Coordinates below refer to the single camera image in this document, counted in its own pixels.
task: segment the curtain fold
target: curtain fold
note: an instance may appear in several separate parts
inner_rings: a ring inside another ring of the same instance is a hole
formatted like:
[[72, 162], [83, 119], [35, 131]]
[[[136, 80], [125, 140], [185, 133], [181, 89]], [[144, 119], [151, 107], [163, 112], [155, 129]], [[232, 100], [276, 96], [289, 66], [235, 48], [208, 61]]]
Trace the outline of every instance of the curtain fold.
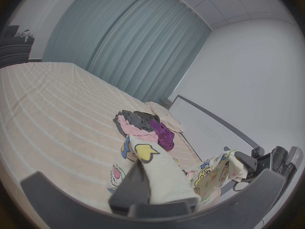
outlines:
[[169, 97], [210, 33], [179, 0], [77, 0], [43, 61], [72, 62], [141, 101]]

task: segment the ceiling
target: ceiling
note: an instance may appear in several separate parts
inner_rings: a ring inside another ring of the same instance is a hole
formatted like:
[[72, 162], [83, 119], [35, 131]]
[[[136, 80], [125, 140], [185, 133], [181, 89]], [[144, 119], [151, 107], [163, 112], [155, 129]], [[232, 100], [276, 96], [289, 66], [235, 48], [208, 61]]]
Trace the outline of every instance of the ceiling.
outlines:
[[212, 29], [240, 21], [274, 19], [296, 24], [280, 0], [182, 0]]

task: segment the pink clothing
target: pink clothing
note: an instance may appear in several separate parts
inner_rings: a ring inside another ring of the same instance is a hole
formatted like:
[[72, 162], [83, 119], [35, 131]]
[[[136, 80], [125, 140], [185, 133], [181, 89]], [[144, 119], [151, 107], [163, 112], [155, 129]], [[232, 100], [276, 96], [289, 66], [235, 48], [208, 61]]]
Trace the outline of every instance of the pink clothing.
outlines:
[[126, 135], [133, 135], [143, 141], [158, 143], [159, 138], [155, 131], [147, 132], [146, 130], [140, 130], [134, 125], [129, 124], [128, 120], [125, 120], [122, 115], [118, 115], [117, 121], [120, 123], [121, 128]]

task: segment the purple clothing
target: purple clothing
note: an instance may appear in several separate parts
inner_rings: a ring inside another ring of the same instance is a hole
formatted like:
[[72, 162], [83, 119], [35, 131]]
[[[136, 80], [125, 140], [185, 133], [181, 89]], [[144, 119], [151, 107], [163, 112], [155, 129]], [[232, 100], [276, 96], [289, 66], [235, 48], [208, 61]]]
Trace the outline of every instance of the purple clothing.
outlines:
[[162, 122], [158, 124], [157, 121], [151, 120], [150, 125], [155, 129], [156, 134], [158, 135], [158, 144], [162, 146], [166, 151], [173, 149], [174, 143], [173, 138], [175, 134], [170, 131]]

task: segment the striped bed sheet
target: striped bed sheet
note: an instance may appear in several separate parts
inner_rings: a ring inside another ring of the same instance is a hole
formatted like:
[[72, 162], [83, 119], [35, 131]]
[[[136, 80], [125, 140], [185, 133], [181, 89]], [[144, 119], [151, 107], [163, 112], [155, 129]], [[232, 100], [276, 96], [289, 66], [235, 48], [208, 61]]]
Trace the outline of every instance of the striped bed sheet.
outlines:
[[[0, 69], [0, 160], [16, 186], [41, 171], [94, 208], [111, 212], [106, 189], [124, 137], [112, 119], [121, 110], [152, 113], [145, 103], [73, 63]], [[175, 133], [170, 155], [181, 169], [199, 162]]]

